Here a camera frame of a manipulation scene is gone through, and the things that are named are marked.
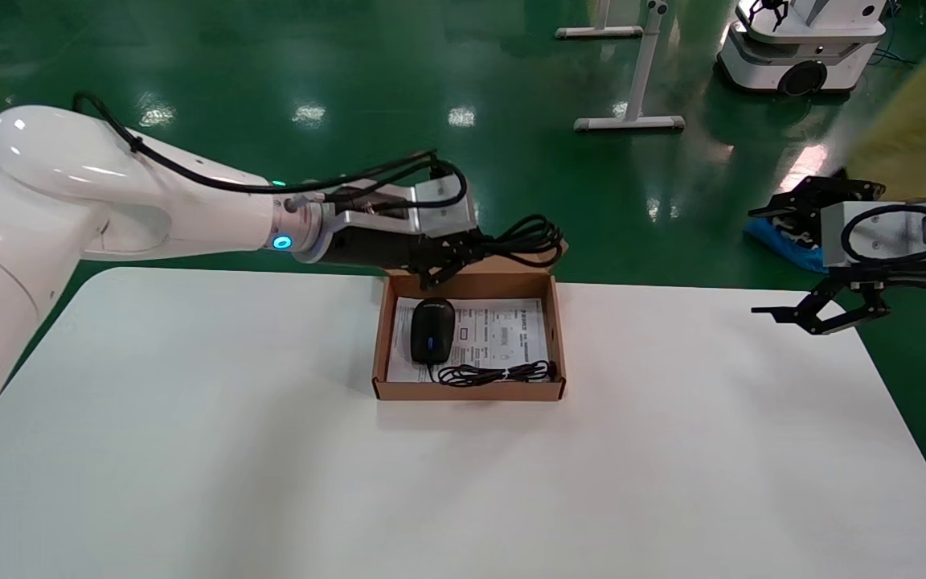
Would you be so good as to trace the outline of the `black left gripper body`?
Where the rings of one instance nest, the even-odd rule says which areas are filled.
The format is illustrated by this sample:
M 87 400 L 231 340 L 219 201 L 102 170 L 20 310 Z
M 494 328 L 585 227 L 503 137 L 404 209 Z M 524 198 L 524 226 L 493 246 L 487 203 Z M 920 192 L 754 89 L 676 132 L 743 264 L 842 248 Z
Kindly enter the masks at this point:
M 426 238 L 371 228 L 343 228 L 332 236 L 325 264 L 426 272 L 433 268 Z

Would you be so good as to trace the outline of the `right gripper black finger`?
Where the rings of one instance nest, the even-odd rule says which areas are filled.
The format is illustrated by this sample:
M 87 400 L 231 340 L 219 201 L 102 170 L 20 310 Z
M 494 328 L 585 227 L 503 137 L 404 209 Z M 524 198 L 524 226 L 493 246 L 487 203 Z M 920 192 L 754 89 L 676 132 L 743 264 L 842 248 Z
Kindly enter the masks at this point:
M 846 201 L 877 201 L 886 186 L 846 177 L 805 177 L 791 191 L 776 193 L 748 216 L 790 242 L 821 240 L 821 209 Z
M 768 316 L 778 325 L 800 327 L 812 336 L 832 335 L 886 318 L 891 307 L 884 287 L 875 283 L 823 279 L 793 306 L 758 306 L 753 314 Z

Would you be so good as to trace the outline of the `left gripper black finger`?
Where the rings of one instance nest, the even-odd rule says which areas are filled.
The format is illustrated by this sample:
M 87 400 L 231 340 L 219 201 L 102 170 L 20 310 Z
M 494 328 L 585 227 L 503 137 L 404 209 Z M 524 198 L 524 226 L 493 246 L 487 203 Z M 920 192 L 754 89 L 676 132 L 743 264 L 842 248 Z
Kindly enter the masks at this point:
M 433 290 L 480 260 L 481 254 L 423 254 L 416 259 L 420 289 Z
M 423 253 L 430 259 L 485 259 L 490 241 L 484 233 L 456 233 L 441 237 L 423 236 Z

